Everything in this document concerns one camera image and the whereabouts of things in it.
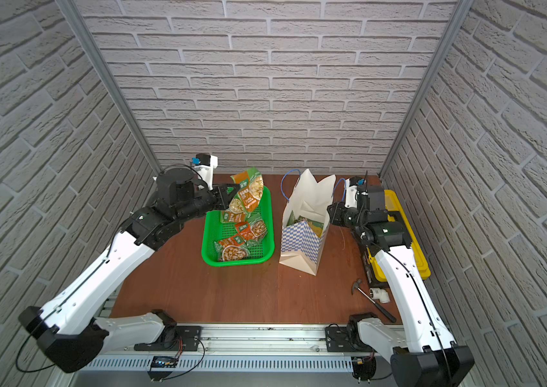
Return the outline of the red mushroom soup packet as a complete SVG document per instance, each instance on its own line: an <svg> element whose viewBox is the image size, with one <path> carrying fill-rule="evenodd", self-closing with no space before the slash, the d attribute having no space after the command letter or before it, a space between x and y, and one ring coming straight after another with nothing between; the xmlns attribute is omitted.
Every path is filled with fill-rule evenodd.
<svg viewBox="0 0 547 387"><path fill-rule="evenodd" d="M235 229L246 242L260 243L268 234L265 221L261 218L236 223Z"/></svg>

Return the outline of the green cream soup packet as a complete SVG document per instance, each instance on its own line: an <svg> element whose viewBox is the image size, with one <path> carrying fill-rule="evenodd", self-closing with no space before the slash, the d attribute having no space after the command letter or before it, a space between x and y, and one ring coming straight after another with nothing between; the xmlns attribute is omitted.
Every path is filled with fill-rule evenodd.
<svg viewBox="0 0 547 387"><path fill-rule="evenodd" d="M250 255L246 240L239 234L215 241L214 245L218 253L218 261L241 261Z"/></svg>

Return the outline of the green soup packet back side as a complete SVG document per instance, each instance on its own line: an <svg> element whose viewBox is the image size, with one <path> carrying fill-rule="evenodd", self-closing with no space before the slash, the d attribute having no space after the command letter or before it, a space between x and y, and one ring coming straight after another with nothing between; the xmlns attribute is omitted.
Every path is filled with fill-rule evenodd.
<svg viewBox="0 0 547 387"><path fill-rule="evenodd" d="M298 218L291 216L287 222L287 227L293 226L294 224L301 222L307 223L312 232L314 232L317 237L321 237L323 235L323 232L325 230L324 223L318 220L307 218L305 216L299 216Z"/></svg>

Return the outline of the white blue checkered paper bag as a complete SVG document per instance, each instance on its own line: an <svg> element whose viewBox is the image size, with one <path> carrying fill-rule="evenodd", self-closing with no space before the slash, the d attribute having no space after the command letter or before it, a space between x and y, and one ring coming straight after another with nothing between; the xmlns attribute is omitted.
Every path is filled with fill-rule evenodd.
<svg viewBox="0 0 547 387"><path fill-rule="evenodd" d="M280 264L313 276L318 273L330 224L327 207L333 203L337 182L335 175L317 180L309 169L299 176L282 216ZM291 216L323 222L323 235L317 237L305 222L287 227Z"/></svg>

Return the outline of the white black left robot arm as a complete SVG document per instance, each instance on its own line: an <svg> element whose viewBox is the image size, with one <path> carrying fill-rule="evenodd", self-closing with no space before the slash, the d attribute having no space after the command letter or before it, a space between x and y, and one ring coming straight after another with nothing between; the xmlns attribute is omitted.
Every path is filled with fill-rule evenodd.
<svg viewBox="0 0 547 387"><path fill-rule="evenodd" d="M153 196L119 225L91 266L44 306L29 306L20 314L20 324L53 365L72 373L98 355L123 347L173 348L177 324L165 311L118 319L99 318L96 313L187 222L229 208L240 186L215 185L213 172L214 167L204 165L160 173Z"/></svg>

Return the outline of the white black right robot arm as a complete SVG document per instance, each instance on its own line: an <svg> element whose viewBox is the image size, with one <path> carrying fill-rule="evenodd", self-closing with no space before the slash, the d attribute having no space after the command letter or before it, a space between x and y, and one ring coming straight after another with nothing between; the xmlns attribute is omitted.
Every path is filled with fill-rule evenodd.
<svg viewBox="0 0 547 387"><path fill-rule="evenodd" d="M456 343L423 284L427 262L396 193L354 177L334 202L336 176L317 182L308 170L299 177L281 227L280 264L316 275L328 252L329 230L352 231L379 283L394 296L405 334L398 335L372 314L350 318L351 337L385 356L400 386L457 386L475 361Z"/></svg>

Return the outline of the white pipe elbow fitting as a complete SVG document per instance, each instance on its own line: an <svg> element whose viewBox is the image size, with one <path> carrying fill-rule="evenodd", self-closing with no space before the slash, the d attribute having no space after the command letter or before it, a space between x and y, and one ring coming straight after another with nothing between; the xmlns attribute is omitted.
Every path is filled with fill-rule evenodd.
<svg viewBox="0 0 547 387"><path fill-rule="evenodd" d="M369 289L370 298L378 303L386 304L390 303L389 292L383 288L370 288Z"/></svg>

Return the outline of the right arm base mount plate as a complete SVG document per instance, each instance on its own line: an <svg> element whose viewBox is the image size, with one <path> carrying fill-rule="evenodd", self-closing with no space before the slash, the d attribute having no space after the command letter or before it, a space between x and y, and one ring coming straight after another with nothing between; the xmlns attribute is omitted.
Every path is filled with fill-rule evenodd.
<svg viewBox="0 0 547 387"><path fill-rule="evenodd" d="M338 324L330 324L324 329L325 344L328 352L366 352L366 349L354 342L350 337L347 327L340 327Z"/></svg>

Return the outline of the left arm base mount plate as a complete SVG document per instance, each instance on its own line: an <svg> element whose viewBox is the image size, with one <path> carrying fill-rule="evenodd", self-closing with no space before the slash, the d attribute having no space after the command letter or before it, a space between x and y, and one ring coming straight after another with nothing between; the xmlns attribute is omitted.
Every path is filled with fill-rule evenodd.
<svg viewBox="0 0 547 387"><path fill-rule="evenodd" d="M196 352L200 348L202 326L178 325L167 327L153 343L138 343L134 350L138 352Z"/></svg>

